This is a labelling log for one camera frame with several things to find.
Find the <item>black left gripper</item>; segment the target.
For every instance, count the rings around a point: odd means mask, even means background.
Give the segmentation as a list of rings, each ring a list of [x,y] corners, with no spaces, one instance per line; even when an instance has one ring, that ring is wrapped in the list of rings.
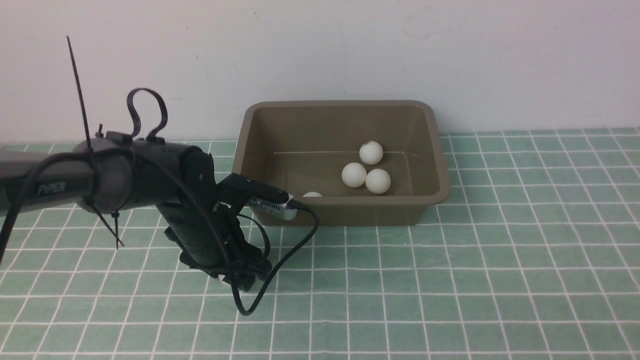
[[[215,210],[207,212],[224,249],[199,210],[178,203],[163,203],[158,209],[168,225],[165,235],[182,249],[179,260],[189,269],[205,272],[211,278],[230,285],[230,270],[224,262],[223,250],[229,251],[231,260],[250,259],[250,246],[245,241],[240,222],[230,215],[226,205],[218,205]],[[238,289],[249,292],[256,280],[266,281],[272,269],[269,259],[249,263],[239,260],[235,266]]]

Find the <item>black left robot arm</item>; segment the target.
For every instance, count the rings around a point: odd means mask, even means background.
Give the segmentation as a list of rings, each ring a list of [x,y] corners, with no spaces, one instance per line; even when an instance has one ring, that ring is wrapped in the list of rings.
[[[270,243],[249,244],[240,228],[246,205],[287,202],[283,191],[237,173],[215,180],[212,155],[198,146],[131,139],[108,132],[70,152],[1,153],[1,248],[23,212],[74,203],[103,218],[156,207],[165,235],[189,268],[246,292],[268,281]]]

